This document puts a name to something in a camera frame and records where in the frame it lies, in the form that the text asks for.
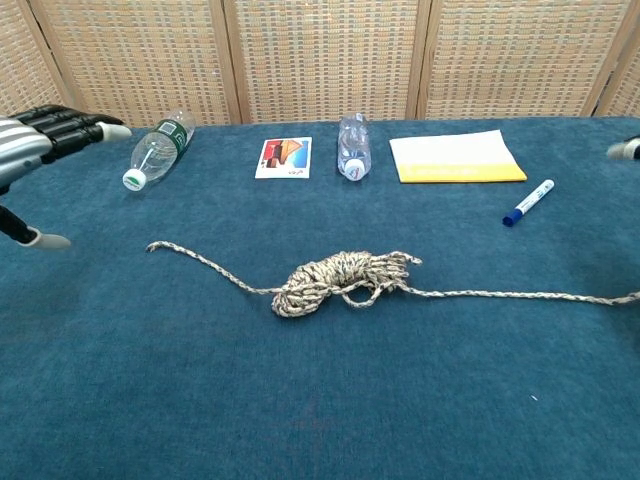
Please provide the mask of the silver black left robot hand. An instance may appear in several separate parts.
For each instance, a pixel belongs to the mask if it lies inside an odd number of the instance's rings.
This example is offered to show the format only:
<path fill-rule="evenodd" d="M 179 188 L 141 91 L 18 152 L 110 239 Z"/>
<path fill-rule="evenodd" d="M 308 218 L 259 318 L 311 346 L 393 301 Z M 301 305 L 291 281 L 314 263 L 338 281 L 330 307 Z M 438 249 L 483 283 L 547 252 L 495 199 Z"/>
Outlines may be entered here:
<path fill-rule="evenodd" d="M 39 167 L 81 151 L 92 143 L 132 135 L 123 121 L 47 104 L 1 118 L 1 193 Z"/>

